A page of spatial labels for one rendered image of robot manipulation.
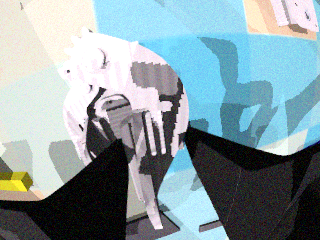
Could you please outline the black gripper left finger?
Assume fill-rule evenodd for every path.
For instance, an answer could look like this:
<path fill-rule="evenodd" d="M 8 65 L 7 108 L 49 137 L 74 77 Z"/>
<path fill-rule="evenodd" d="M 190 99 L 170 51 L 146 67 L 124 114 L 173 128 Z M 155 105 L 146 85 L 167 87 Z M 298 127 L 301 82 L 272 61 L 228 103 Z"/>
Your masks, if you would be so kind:
<path fill-rule="evenodd" d="M 44 200 L 0 200 L 0 240 L 125 240 L 128 183 L 119 137 Z"/>

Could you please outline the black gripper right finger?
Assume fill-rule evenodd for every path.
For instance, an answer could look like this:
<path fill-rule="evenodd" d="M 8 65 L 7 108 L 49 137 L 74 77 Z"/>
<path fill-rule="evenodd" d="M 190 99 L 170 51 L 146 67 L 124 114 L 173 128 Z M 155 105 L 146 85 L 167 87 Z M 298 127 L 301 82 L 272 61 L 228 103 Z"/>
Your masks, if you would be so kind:
<path fill-rule="evenodd" d="M 187 128 L 185 144 L 228 240 L 271 240 L 320 176 L 320 143 L 281 156 Z"/>

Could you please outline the grey rectangular block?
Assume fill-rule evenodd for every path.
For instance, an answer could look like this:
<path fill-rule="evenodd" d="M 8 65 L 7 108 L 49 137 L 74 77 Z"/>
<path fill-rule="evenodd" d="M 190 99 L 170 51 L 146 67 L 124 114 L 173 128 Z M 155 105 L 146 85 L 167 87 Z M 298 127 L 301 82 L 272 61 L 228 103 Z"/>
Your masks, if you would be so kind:
<path fill-rule="evenodd" d="M 199 225 L 199 233 L 204 231 L 209 231 L 209 229 L 213 229 L 217 227 L 221 227 L 220 220 L 211 221 L 211 223 L 207 223 L 207 224 L 201 224 Z"/>

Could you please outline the grey flat rectangular plate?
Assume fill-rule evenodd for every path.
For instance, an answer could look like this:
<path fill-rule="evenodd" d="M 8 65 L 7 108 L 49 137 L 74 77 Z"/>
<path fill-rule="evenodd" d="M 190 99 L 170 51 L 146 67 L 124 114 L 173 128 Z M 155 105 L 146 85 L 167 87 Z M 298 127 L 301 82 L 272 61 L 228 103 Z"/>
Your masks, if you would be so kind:
<path fill-rule="evenodd" d="M 169 236 L 171 233 L 176 233 L 180 231 L 171 219 L 165 213 L 161 212 L 161 221 L 163 221 L 163 227 L 161 229 L 156 229 L 153 227 L 151 220 L 149 220 L 148 215 L 140 217 L 140 219 L 127 221 L 127 229 L 125 229 L 125 240 L 156 240 L 159 237 Z"/>

